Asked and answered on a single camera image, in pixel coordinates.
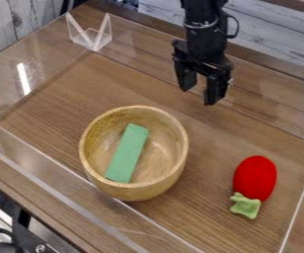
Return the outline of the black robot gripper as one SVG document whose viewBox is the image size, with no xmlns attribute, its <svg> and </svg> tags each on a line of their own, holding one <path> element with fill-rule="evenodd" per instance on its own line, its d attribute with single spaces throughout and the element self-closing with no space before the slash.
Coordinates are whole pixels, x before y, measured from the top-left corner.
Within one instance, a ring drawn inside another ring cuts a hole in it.
<svg viewBox="0 0 304 253">
<path fill-rule="evenodd" d="M 204 103 L 213 106 L 226 96 L 233 63 L 225 55 L 229 22 L 184 23 L 186 39 L 172 42 L 177 82 L 184 92 L 197 84 L 197 74 L 206 76 Z"/>
</svg>

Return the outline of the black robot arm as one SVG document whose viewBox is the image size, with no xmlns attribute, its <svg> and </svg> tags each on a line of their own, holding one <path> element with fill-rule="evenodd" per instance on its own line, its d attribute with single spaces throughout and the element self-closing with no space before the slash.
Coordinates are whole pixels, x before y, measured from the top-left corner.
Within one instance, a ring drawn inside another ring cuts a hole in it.
<svg viewBox="0 0 304 253">
<path fill-rule="evenodd" d="M 213 106 L 226 96 L 233 83 L 234 64 L 225 55 L 228 40 L 240 33 L 240 21 L 224 7 L 229 0 L 180 0 L 185 10 L 186 38 L 174 40 L 173 62 L 177 82 L 186 92 L 197 85 L 197 75 L 206 78 L 204 103 Z"/>
</svg>

